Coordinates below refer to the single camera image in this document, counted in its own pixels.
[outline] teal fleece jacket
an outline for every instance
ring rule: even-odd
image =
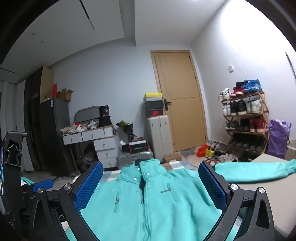
[[[289,163],[222,163],[216,172],[228,182],[286,177]],[[139,183],[143,176],[144,203]],[[81,214],[100,241],[202,241],[221,215],[197,171],[166,171],[159,160],[126,166],[111,182],[99,183]],[[230,232],[233,240],[237,230]],[[70,240],[76,240],[70,228]]]

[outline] orange plastic bag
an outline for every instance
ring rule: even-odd
[[[197,157],[203,157],[205,156],[205,150],[208,148],[208,145],[202,144],[202,146],[197,150],[196,156]]]

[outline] zipper pull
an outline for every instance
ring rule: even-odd
[[[169,188],[168,190],[164,190],[164,191],[160,191],[160,192],[167,192],[167,191],[171,191],[172,188]]]

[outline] light switch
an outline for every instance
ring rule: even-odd
[[[232,66],[232,64],[228,66],[228,71],[229,71],[229,73],[233,72],[233,66]]]

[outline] red sneaker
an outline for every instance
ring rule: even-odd
[[[260,117],[259,119],[257,119],[257,132],[262,133],[264,132],[264,129],[265,129],[265,121],[263,117]]]
[[[256,123],[257,123],[256,118],[250,119],[250,132],[256,132]]]
[[[236,82],[235,87],[233,88],[233,93],[230,95],[231,97],[244,95],[244,88],[242,88],[243,82]]]

